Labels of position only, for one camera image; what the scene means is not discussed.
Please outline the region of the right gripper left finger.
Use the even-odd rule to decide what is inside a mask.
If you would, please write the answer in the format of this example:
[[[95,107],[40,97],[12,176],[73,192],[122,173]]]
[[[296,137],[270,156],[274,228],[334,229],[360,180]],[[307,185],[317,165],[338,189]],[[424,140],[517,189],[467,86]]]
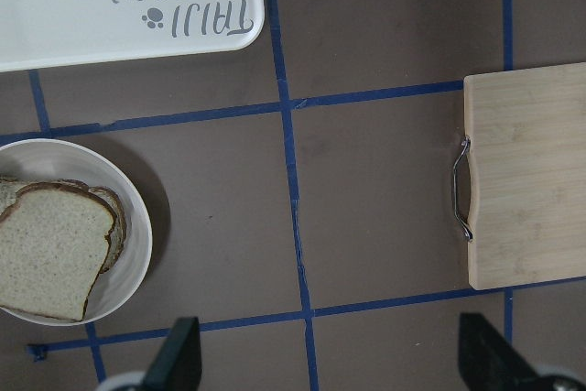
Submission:
[[[197,390],[202,377],[200,324],[179,318],[142,380],[143,390]]]

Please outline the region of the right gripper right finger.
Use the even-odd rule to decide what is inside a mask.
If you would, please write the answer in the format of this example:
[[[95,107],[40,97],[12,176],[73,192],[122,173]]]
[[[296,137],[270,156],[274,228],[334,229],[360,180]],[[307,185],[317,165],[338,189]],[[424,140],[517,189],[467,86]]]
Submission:
[[[459,318],[458,369],[469,390],[522,390],[537,371],[481,313]]]

